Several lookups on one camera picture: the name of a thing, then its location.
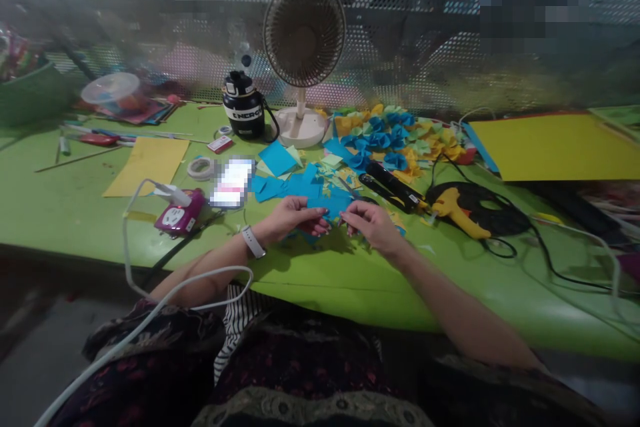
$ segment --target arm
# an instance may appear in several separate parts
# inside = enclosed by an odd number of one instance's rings
[[[434,268],[400,235],[383,208],[356,201],[341,216],[349,236],[360,230],[407,278],[462,354],[490,364],[544,369],[515,330]]]
[[[322,218],[325,209],[307,209],[306,207],[306,197],[289,196],[283,199],[271,212],[271,215],[251,228],[260,245],[267,248],[273,242],[284,239],[295,228],[300,228],[317,237],[326,234],[330,227],[327,221]],[[251,250],[247,247],[242,234],[238,234],[223,246],[209,250],[172,272],[151,292],[151,297],[157,301],[162,300],[171,289],[190,277],[222,267],[246,266],[249,258],[252,257]],[[184,308],[204,305],[216,295],[224,292],[236,275],[237,272],[225,272],[193,282],[180,289],[173,296],[170,304]]]

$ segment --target white watch strap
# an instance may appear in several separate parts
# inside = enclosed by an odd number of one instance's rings
[[[262,246],[258,243],[258,239],[253,235],[253,230],[251,230],[251,226],[245,226],[242,229],[242,236],[247,242],[249,249],[253,253],[253,256],[256,258],[261,258],[267,255],[267,251],[262,248]]]

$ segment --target woman's left hand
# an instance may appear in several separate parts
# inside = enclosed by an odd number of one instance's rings
[[[295,228],[319,237],[331,229],[329,222],[322,218],[326,212],[327,209],[324,208],[307,208],[306,197],[289,195],[282,199],[269,217],[252,230],[262,244],[280,242]]]

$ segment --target black water bottle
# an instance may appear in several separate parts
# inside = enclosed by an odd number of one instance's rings
[[[245,72],[232,71],[225,79],[222,102],[233,133],[243,140],[262,138],[265,133],[263,97]]]

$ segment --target tape roll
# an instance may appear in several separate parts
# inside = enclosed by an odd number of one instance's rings
[[[215,173],[215,161],[208,157],[198,157],[191,160],[187,167],[189,177],[197,181],[207,181]]]
[[[229,135],[233,135],[233,129],[228,125],[223,125],[218,129],[218,133],[220,135],[226,135],[228,137]]]

